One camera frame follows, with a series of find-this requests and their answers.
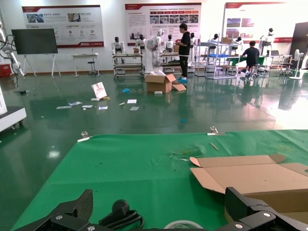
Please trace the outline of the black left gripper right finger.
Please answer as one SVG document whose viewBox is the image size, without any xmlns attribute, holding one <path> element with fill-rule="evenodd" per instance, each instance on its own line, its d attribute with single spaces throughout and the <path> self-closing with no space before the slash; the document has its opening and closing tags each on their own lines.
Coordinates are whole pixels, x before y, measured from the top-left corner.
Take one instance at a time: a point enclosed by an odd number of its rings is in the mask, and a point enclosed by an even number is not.
<svg viewBox="0 0 308 231">
<path fill-rule="evenodd" d="M 232 222 L 218 231 L 306 231 L 308 225 L 278 213 L 259 199 L 240 194 L 234 187 L 225 190 L 225 211 Z"/>
</svg>

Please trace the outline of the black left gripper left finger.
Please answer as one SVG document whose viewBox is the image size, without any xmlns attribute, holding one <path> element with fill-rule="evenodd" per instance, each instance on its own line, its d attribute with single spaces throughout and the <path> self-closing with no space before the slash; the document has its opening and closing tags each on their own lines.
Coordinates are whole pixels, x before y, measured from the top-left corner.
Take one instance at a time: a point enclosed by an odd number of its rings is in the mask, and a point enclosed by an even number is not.
<svg viewBox="0 0 308 231">
<path fill-rule="evenodd" d="M 18 228 L 19 231 L 100 231 L 90 222 L 93 190 L 87 189 L 76 200 L 62 202 L 48 215 Z"/>
</svg>

